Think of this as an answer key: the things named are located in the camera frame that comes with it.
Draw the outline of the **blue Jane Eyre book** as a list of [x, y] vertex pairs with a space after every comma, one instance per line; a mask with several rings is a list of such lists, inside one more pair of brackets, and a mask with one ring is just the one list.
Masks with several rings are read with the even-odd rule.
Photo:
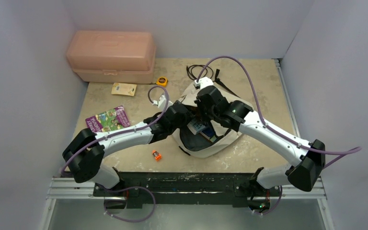
[[211, 143], [214, 143], [217, 140], [215, 132], [212, 128], [208, 127], [200, 132], [200, 134], [205, 137]]

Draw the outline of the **beige canvas backpack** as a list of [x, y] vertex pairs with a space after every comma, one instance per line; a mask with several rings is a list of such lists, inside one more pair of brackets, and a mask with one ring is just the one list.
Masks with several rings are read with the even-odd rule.
[[214, 143], [208, 141], [200, 133], [194, 135], [190, 132], [187, 125], [177, 129], [173, 133], [173, 138], [177, 142], [179, 148], [187, 155], [197, 158], [210, 157], [221, 150], [228, 147], [242, 136], [238, 131], [239, 123], [248, 112], [253, 111], [252, 105], [238, 97], [231, 91], [226, 91], [224, 85], [221, 85], [218, 78], [213, 80], [216, 88], [220, 90], [222, 95], [230, 103], [229, 108], [222, 114], [223, 122], [215, 122], [213, 120], [203, 121], [200, 112], [195, 104], [197, 93], [200, 89], [196, 89], [194, 85], [188, 86], [179, 98], [179, 102], [184, 104], [197, 119], [203, 122], [207, 128], [214, 130], [217, 140]]

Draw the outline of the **purple paperback book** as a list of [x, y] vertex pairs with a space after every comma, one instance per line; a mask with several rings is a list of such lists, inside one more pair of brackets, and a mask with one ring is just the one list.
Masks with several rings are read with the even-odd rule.
[[86, 118], [85, 123], [92, 132], [115, 131], [130, 126], [130, 121], [123, 106]]

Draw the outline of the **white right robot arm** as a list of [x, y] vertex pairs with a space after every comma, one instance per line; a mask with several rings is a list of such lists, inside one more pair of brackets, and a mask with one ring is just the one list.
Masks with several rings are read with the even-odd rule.
[[214, 121], [222, 127], [248, 135], [263, 143], [288, 163], [277, 168], [259, 169], [250, 181], [250, 189], [261, 195], [276, 185], [293, 185], [310, 192], [325, 166], [325, 156], [316, 153], [324, 144], [310, 143], [282, 129], [274, 132], [270, 122], [261, 120], [257, 111], [242, 101], [228, 102], [215, 86], [206, 86], [197, 93], [195, 104], [206, 121]]

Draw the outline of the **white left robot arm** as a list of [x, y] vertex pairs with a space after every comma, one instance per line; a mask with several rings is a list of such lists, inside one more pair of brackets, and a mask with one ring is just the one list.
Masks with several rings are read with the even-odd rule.
[[112, 196], [123, 192], [118, 171], [103, 164], [103, 158], [117, 151], [166, 139], [193, 119], [192, 112], [176, 101], [164, 111], [127, 128], [93, 132], [81, 130], [62, 153], [69, 176], [76, 183], [95, 182]]

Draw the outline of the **yellow tape measure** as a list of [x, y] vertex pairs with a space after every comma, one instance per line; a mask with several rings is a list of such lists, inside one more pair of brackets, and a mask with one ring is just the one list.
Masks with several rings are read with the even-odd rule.
[[159, 77], [156, 80], [156, 85], [162, 86], [162, 87], [166, 87], [168, 84], [168, 79], [166, 77]]

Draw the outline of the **orange pencil sharpener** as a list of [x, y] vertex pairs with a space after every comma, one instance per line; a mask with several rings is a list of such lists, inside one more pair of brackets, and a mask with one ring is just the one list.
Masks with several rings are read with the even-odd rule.
[[153, 157], [154, 157], [154, 159], [155, 159], [156, 161], [159, 161], [159, 160], [161, 160], [161, 159], [162, 159], [161, 154], [160, 154], [159, 152], [157, 152], [156, 150], [154, 150], [154, 151], [152, 152], [152, 155], [153, 155]]

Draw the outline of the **tan paper card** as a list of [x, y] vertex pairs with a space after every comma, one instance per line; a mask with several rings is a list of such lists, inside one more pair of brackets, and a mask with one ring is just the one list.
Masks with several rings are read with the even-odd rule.
[[134, 96], [136, 93], [136, 84], [130, 83], [117, 83], [115, 82], [111, 89], [112, 95], [124, 95], [124, 96]]

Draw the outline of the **pink plastic storage box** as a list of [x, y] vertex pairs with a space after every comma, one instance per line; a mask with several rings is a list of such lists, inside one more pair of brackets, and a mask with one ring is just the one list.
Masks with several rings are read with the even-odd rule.
[[85, 82], [149, 84], [154, 76], [156, 45], [147, 32], [79, 30], [66, 57]]

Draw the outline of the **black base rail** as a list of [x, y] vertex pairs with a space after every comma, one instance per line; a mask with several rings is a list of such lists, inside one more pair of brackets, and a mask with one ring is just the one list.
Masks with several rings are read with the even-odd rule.
[[77, 183], [72, 178], [52, 179], [51, 199], [100, 199], [112, 205], [141, 208], [143, 204], [231, 205], [266, 211], [276, 199], [324, 199], [318, 179], [309, 192], [292, 185], [263, 189], [252, 173], [121, 172], [122, 182], [111, 192], [94, 182]]

